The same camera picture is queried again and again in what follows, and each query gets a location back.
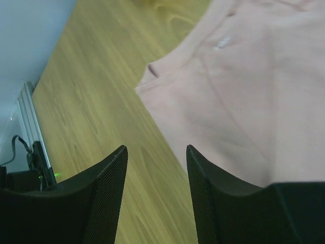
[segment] pink cloth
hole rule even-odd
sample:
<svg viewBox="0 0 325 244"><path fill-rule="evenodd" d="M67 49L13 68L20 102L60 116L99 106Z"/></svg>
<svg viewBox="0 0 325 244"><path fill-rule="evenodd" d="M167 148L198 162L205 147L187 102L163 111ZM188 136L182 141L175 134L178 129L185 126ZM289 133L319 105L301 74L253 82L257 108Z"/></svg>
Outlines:
<svg viewBox="0 0 325 244"><path fill-rule="evenodd" d="M325 180L323 3L215 0L136 88L178 161L247 182Z"/></svg>

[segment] white wall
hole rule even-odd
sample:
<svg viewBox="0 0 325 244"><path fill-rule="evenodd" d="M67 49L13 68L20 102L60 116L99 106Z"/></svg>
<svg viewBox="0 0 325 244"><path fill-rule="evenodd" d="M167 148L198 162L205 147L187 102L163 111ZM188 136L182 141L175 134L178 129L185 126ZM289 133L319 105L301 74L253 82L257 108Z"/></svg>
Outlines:
<svg viewBox="0 0 325 244"><path fill-rule="evenodd" d="M39 80L77 0L0 0L0 137L22 85Z"/></svg>

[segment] wood grain surface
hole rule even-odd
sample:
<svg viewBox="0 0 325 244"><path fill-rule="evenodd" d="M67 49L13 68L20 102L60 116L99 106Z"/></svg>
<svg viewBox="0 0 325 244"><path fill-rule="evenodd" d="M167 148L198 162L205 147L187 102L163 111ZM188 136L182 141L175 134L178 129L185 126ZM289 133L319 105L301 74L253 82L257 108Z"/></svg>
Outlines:
<svg viewBox="0 0 325 244"><path fill-rule="evenodd" d="M134 88L209 0L78 0L33 95L57 180L125 144L116 243L197 243L188 179Z"/></svg>

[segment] black mesh surface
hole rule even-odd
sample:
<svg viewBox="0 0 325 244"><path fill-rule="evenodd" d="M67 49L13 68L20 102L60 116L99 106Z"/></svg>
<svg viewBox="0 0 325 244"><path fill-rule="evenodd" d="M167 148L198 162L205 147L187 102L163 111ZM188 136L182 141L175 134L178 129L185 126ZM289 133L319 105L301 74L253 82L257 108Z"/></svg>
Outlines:
<svg viewBox="0 0 325 244"><path fill-rule="evenodd" d="M187 148L187 171L199 244L217 243L216 218L210 186L190 146Z"/></svg>
<svg viewBox="0 0 325 244"><path fill-rule="evenodd" d="M98 176L84 244L114 243L127 167L127 151Z"/></svg>
<svg viewBox="0 0 325 244"><path fill-rule="evenodd" d="M127 167L120 146L44 191L0 189L0 244L114 243Z"/></svg>

